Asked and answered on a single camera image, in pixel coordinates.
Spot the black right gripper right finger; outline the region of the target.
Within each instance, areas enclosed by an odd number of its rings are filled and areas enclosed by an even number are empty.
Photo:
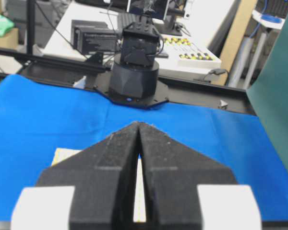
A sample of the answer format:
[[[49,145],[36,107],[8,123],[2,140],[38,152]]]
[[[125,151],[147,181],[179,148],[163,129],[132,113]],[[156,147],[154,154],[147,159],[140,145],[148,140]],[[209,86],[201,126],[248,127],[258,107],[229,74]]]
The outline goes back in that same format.
[[[148,226],[152,230],[260,230],[248,185],[220,162],[139,124]]]

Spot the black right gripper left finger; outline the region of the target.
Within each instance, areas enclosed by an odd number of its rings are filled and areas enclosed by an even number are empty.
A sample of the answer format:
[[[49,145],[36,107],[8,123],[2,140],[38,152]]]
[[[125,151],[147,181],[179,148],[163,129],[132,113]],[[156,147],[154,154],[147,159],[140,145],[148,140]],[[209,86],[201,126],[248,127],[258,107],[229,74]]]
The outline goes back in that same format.
[[[111,230],[132,209],[139,123],[46,168],[35,186],[22,190],[13,230]]]

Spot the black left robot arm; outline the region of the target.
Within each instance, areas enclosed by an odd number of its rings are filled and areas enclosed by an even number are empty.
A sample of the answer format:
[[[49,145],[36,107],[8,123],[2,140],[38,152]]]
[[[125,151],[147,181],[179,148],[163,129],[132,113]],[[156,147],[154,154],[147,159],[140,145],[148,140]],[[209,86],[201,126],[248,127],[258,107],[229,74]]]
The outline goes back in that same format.
[[[163,49],[163,38],[147,16],[122,30],[122,47],[114,56],[110,72],[99,74],[94,90],[112,103],[150,108],[169,102],[168,86],[158,79],[156,56]]]

